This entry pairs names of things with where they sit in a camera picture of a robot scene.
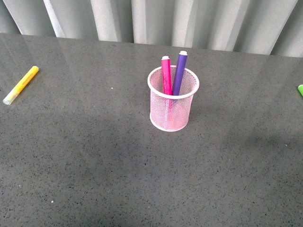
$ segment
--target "pen holder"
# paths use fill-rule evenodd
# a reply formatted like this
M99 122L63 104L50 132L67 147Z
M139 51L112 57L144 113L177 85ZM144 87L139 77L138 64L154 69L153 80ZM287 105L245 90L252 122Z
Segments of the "pen holder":
M171 81L173 82L176 66L171 65ZM199 88L199 79L192 71L185 69L178 96L163 93L162 68L154 69L148 76L151 89L150 119L154 126L163 131L183 129L189 118L194 93Z

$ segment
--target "yellow marker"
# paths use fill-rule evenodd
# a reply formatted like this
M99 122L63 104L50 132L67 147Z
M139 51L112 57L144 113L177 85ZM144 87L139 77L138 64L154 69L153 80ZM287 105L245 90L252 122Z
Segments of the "yellow marker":
M10 105L38 72L39 68L37 66L33 66L27 72L27 74L25 74L25 76L19 81L19 83L17 83L17 85L12 89L12 91L5 97L3 103L6 105Z

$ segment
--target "white curtain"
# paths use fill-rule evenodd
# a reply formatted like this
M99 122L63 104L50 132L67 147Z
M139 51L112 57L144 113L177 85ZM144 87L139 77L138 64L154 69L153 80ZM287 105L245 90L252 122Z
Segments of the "white curtain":
M0 32L303 57L303 0L0 0Z

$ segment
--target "speckled countertop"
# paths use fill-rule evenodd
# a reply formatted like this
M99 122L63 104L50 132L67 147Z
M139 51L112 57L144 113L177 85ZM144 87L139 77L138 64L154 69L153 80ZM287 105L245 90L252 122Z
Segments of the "speckled countertop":
M149 119L147 76L188 51L188 125ZM303 223L299 58L0 34L0 226Z

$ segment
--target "pink marker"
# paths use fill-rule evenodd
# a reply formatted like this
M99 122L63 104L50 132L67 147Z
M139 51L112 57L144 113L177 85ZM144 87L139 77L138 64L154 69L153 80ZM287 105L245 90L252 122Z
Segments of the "pink marker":
M166 95L172 95L171 91L171 73L170 73L170 59L168 56L163 56L162 61L162 79L163 79L163 92Z

